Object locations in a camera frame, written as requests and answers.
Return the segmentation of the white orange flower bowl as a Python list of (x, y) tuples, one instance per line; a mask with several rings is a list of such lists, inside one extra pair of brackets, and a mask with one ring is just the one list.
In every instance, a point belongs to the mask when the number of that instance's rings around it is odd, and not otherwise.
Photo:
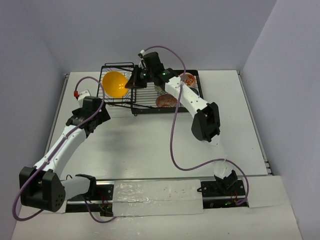
[(154, 89), (158, 94), (163, 94), (165, 92), (160, 86), (155, 85)]

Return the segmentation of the yellow bowl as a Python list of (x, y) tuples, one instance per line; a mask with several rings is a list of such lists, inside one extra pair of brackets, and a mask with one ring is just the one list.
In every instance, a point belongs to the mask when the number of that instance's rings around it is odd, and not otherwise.
[(127, 94), (127, 82), (127, 78), (118, 71), (109, 71), (102, 78), (104, 92), (112, 98), (121, 98)]

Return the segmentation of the orange lattice pattern bowl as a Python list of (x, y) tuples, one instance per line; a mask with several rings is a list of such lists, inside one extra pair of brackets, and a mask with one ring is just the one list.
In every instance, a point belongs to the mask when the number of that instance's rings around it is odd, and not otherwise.
[(171, 94), (164, 93), (157, 97), (155, 104), (158, 108), (175, 108), (177, 99)]

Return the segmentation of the orange floral pattern bowl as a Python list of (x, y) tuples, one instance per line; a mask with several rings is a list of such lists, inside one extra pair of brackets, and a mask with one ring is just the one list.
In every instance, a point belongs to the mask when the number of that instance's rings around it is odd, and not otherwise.
[(186, 72), (185, 74), (181, 73), (179, 76), (181, 77), (181, 80), (189, 87), (194, 87), (197, 83), (196, 77), (191, 73), (188, 73), (188, 72)]

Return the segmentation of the blue pattern bowl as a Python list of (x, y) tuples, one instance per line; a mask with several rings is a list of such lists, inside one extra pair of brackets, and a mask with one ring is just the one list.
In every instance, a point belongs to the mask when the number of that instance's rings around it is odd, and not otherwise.
[(191, 89), (197, 96), (200, 95), (200, 94), (199, 94), (199, 91), (198, 91), (196, 88), (191, 87), (190, 89)]

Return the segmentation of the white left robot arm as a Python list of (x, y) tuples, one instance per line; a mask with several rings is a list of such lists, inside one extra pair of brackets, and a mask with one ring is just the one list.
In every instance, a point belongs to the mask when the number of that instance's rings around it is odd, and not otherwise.
[(34, 166), (20, 171), (18, 201), (23, 206), (57, 212), (64, 201), (78, 195), (93, 199), (98, 193), (94, 176), (80, 173), (69, 180), (60, 177), (77, 148), (110, 118), (101, 98), (84, 97), (82, 106), (72, 111), (52, 148)]

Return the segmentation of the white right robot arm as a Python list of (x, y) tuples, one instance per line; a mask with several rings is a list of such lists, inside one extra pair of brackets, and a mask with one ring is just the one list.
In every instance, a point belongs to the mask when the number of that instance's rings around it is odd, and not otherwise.
[(127, 89), (143, 89), (147, 87), (147, 83), (152, 82), (177, 100), (170, 131), (169, 152), (171, 161), (178, 170), (190, 172), (211, 163), (225, 162), (225, 159), (214, 159), (191, 168), (182, 168), (178, 166), (174, 159), (173, 138), (179, 104), (182, 104), (192, 116), (191, 132), (198, 141), (211, 143), (213, 138), (221, 133), (218, 105), (214, 102), (207, 102), (191, 90), (184, 82), (184, 78), (187, 76), (186, 65), (180, 56), (176, 53), (174, 55), (182, 64), (182, 75), (178, 75), (171, 68), (165, 69), (156, 51), (147, 53), (146, 50), (141, 50), (138, 56), (141, 59), (142, 65), (134, 67), (133, 73), (125, 87)]

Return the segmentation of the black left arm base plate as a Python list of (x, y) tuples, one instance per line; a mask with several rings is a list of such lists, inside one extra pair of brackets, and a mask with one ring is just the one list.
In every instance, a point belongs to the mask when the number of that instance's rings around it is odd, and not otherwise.
[[(112, 218), (113, 214), (113, 194), (114, 181), (98, 180), (96, 182), (95, 192), (92, 196), (85, 196), (89, 209), (92, 214), (97, 214), (99, 217)], [(88, 213), (85, 201), (81, 195), (74, 196), (63, 203), (60, 213)]]

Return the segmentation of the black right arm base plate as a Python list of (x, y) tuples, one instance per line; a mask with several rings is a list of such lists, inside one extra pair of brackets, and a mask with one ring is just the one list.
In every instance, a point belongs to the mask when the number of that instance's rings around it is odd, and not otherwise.
[(242, 201), (246, 195), (243, 180), (238, 180), (229, 191), (221, 191), (215, 180), (201, 180), (197, 192), (202, 194), (204, 209), (237, 208), (248, 207), (244, 202), (237, 205), (237, 201)]

